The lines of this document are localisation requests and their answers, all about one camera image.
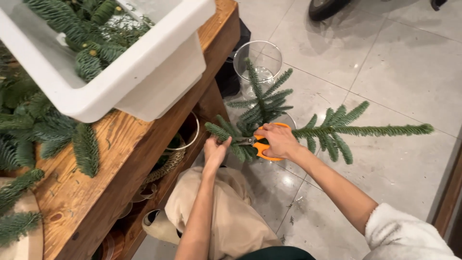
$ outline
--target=clear glass vase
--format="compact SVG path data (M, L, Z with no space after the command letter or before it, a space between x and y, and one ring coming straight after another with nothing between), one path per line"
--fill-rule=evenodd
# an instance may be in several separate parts
M273 57L269 57L256 50L268 50ZM247 61L252 61L263 91L268 90L279 74L282 66L282 54L279 48L268 41L252 41L242 45L234 55L233 66L241 83L241 93L244 99L255 98L255 93L249 81Z

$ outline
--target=black wheel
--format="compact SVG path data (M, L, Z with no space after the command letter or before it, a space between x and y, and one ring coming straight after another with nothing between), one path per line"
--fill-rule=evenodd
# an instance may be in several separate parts
M311 20L319 22L333 16L349 2L350 0L311 0L308 15Z

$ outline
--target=white plastic tub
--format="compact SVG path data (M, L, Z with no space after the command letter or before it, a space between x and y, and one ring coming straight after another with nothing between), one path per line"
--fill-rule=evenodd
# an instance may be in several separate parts
M156 25L88 84L74 72L76 54L21 0L0 0L0 39L61 113L90 123L115 107L152 121L201 78L196 30L215 13L215 1L129 3Z

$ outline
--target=dark green clothing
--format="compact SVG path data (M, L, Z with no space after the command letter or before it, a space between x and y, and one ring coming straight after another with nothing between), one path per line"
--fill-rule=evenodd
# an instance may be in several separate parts
M303 249L289 246L268 247L241 256L237 260L316 260Z

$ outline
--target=wicker basket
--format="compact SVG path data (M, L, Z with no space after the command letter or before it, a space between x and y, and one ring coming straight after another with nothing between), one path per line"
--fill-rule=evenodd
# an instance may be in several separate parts
M180 147L185 146L185 142L183 138L180 136ZM184 158L184 154L186 153L186 149L176 150L173 151L167 162L159 169L149 173L146 179L143 181L143 185L146 185L150 182L158 180L165 176L167 173L172 171L178 164L180 164L181 160Z

